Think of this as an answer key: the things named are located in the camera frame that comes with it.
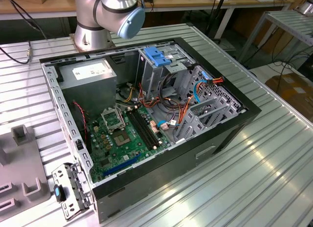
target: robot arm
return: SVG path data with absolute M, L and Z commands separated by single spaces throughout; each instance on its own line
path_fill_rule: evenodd
M 110 31 L 124 39 L 134 37 L 143 25 L 145 12 L 138 0 L 75 0 L 75 44 L 83 51 L 113 45 Z

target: red cable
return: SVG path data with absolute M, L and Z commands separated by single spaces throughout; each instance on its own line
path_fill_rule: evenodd
M 84 110 L 80 107 L 80 105 L 77 102 L 73 101 L 73 103 L 79 108 L 80 112 L 82 113 L 83 121 L 84 121 L 84 130 L 85 130 L 85 142 L 87 142 L 87 128 L 86 128 L 86 120 L 85 120 Z

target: metal latch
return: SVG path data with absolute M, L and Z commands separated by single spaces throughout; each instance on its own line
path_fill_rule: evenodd
M 89 209 L 93 203 L 85 173 L 79 164 L 62 164 L 52 172 L 54 193 L 67 221 Z

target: black knob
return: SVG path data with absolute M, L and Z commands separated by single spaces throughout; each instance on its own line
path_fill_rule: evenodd
M 57 198 L 57 201 L 60 203 L 60 202 L 64 202 L 67 198 L 65 197 L 65 193 L 64 193 L 64 190 L 63 190 L 63 187 L 60 185 L 55 185 L 54 188 L 54 194 L 55 194 L 55 197 Z

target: green circuit board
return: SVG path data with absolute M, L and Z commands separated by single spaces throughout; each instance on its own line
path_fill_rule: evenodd
M 152 120 L 145 108 L 139 108 L 138 112 L 145 117 L 147 124 Z M 159 133 L 154 135 L 158 141 L 161 141 L 161 144 L 155 150 L 148 150 L 138 132 L 128 119 L 125 111 L 122 112 L 122 116 L 126 125 L 125 130 L 119 130 L 111 135 L 108 132 L 102 117 L 92 121 L 93 123 L 88 123 L 88 128 L 91 133 L 90 156 L 93 161 L 93 167 L 90 170 L 90 175 L 93 182 L 103 180 L 105 178 L 103 175 L 104 172 L 113 168 L 116 169 L 119 165 L 124 164 L 125 162 L 132 162 L 134 160 L 134 162 L 139 162 L 165 148 L 170 147 L 168 139 L 162 133 Z M 116 122 L 115 114 L 109 114 L 105 119 L 106 121 Z M 95 121 L 97 125 L 99 124 L 96 130 L 94 129 Z

